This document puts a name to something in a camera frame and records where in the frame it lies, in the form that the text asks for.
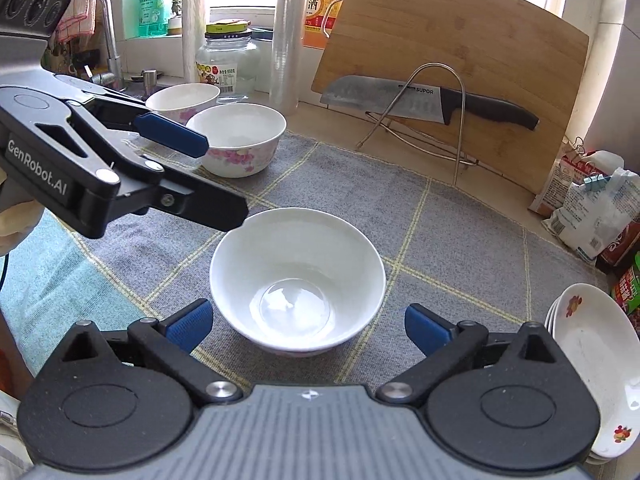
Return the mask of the white bowl pink flowers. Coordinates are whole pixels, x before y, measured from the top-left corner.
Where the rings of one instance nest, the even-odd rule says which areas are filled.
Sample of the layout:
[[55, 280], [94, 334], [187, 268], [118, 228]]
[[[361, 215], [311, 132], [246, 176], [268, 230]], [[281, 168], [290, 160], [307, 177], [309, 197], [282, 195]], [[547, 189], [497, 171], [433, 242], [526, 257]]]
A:
[[194, 115], [215, 106], [220, 90], [213, 84], [176, 84], [149, 96], [145, 105], [153, 112], [185, 125]]

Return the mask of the white bowl purple flowers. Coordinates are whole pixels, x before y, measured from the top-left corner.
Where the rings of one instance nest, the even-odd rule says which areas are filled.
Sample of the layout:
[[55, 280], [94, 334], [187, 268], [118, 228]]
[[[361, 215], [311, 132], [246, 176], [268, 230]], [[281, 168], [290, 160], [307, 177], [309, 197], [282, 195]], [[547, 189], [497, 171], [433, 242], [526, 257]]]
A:
[[228, 179], [254, 176], [266, 169], [287, 125], [277, 110], [255, 103], [214, 106], [186, 124], [208, 141], [201, 165], [210, 174]]

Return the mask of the plain white bowl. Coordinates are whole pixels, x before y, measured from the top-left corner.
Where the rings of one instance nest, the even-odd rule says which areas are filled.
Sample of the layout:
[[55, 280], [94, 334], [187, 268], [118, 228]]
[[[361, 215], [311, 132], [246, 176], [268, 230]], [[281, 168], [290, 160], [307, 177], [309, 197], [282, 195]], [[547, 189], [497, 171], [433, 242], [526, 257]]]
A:
[[358, 335], [386, 293], [381, 256], [349, 222], [308, 208], [253, 214], [209, 266], [215, 306], [240, 335], [279, 356], [316, 356]]

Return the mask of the white plate with fruit print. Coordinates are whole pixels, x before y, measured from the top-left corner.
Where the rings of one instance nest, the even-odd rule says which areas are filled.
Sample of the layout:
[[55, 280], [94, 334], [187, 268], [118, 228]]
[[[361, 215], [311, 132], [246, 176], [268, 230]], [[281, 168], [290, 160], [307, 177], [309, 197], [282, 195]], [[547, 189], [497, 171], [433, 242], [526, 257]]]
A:
[[554, 303], [553, 338], [596, 401], [600, 430], [591, 452], [614, 460], [639, 437], [639, 338], [600, 288], [570, 285]]

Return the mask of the white plate with fruit motif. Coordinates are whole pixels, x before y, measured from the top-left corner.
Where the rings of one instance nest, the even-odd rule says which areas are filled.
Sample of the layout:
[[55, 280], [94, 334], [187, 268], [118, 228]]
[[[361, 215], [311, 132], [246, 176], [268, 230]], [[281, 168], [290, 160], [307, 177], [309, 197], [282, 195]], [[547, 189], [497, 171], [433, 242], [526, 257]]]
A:
[[552, 337], [555, 337], [555, 320], [556, 320], [556, 311], [558, 310], [560, 304], [560, 297], [556, 298], [553, 301], [552, 306], [549, 308], [547, 313], [546, 320], [544, 321], [544, 326], [548, 330], [549, 334]]

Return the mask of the steel kitchen faucet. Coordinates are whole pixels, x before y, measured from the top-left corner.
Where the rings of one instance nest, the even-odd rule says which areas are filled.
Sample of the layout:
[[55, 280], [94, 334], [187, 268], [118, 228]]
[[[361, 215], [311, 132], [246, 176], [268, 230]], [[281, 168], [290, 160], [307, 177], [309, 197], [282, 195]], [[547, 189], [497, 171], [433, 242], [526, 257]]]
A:
[[124, 88], [124, 75], [122, 74], [122, 61], [117, 52], [112, 2], [111, 0], [96, 0], [96, 2], [102, 8], [106, 64], [108, 72], [112, 75], [110, 85], [116, 90], [122, 90]]

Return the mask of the clear glass jar green lid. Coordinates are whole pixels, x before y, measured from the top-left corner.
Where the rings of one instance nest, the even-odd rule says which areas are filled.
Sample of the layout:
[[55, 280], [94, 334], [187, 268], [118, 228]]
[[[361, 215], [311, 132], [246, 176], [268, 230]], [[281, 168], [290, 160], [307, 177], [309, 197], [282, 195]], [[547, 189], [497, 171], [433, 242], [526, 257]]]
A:
[[195, 67], [201, 84], [219, 90], [218, 104], [247, 100], [254, 91], [259, 64], [249, 21], [219, 20], [206, 25]]

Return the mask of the plastic wrap roll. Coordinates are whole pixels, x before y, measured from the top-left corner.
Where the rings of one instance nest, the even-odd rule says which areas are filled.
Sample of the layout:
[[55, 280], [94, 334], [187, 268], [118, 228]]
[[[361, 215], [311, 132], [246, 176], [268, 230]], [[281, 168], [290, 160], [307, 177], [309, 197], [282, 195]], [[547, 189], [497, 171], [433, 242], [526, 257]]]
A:
[[204, 41], [205, 0], [182, 0], [182, 65], [183, 78], [198, 82], [195, 55]]
[[298, 105], [306, 2], [277, 0], [274, 11], [269, 105], [284, 116], [294, 114]]

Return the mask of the pink dish towel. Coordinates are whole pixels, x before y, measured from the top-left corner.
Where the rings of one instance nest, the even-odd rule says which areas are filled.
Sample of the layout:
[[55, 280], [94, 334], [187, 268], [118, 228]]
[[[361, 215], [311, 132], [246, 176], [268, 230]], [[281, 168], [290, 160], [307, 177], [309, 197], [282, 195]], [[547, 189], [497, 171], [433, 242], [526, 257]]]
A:
[[92, 36], [96, 30], [96, 0], [70, 0], [70, 5], [58, 22], [55, 40], [59, 44], [82, 36]]

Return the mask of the green dish soap bottle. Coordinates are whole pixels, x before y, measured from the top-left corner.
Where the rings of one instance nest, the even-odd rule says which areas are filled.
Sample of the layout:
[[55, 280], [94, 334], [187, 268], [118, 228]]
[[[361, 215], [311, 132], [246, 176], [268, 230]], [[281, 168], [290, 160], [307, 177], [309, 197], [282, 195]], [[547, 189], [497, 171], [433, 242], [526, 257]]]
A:
[[138, 36], [141, 38], [165, 36], [167, 18], [165, 0], [138, 0]]

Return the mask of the orange cooking oil bottle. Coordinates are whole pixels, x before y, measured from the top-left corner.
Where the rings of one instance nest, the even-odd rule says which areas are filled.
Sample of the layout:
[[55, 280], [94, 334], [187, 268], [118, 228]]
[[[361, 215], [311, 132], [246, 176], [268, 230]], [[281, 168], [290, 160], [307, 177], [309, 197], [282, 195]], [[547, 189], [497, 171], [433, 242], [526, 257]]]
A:
[[324, 49], [343, 0], [306, 0], [303, 46]]

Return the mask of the green lidded sauce jar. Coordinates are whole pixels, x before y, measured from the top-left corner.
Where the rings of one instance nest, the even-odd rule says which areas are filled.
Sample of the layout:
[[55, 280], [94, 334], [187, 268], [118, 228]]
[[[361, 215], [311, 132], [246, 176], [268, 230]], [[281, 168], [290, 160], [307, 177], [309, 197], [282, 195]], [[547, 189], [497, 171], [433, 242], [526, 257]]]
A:
[[634, 326], [636, 333], [639, 333], [640, 327], [640, 272], [639, 272], [640, 255], [635, 254], [634, 260], [628, 266], [626, 271], [620, 276], [611, 290], [611, 296], [620, 306], [626, 317]]

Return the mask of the white plastic food bag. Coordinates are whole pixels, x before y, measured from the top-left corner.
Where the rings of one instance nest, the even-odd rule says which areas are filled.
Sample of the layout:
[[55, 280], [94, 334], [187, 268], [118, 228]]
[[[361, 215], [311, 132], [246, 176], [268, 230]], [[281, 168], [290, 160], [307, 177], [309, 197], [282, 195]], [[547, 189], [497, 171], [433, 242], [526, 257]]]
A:
[[612, 176], [572, 183], [563, 205], [542, 222], [544, 228], [582, 260], [594, 263], [629, 223], [639, 218], [639, 176], [617, 168]]

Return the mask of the bamboo cutting board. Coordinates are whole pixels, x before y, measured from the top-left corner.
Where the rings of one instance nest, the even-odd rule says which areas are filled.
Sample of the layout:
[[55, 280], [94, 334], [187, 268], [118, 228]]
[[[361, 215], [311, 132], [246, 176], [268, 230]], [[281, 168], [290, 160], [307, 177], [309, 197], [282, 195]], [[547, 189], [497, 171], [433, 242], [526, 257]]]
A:
[[541, 191], [558, 154], [584, 70], [589, 39], [525, 0], [344, 0], [311, 89], [363, 75], [465, 89], [526, 108], [535, 130], [456, 113], [449, 126], [406, 120]]

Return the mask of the black handled kitchen knife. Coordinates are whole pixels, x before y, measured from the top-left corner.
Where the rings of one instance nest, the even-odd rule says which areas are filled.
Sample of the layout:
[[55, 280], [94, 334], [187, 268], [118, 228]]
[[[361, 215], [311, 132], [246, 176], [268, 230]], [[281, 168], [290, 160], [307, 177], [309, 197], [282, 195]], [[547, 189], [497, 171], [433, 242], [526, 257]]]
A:
[[[320, 102], [326, 105], [349, 107], [360, 112], [382, 114], [386, 106], [404, 85], [403, 81], [376, 78], [360, 75], [348, 75], [332, 81], [322, 92]], [[412, 106], [435, 104], [436, 117], [428, 120], [420, 110], [413, 115]], [[455, 110], [461, 110], [461, 91], [430, 86], [429, 84], [412, 84], [390, 115], [400, 118], [438, 122], [449, 125]], [[534, 131], [539, 118], [526, 108], [510, 101], [468, 93], [465, 111], [492, 122], [507, 122]]]

